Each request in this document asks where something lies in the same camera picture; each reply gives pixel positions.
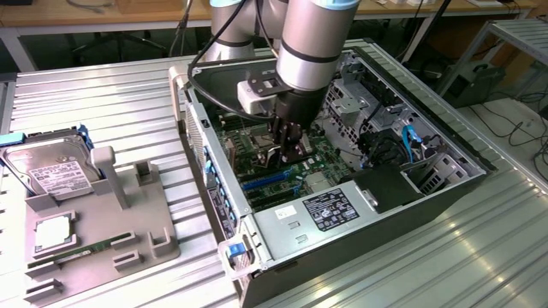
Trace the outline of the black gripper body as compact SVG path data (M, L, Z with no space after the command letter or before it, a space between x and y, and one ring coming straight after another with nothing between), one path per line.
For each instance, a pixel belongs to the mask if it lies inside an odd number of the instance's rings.
M321 113L329 87L307 91L294 89L277 95L275 115L283 123L298 124L309 129Z

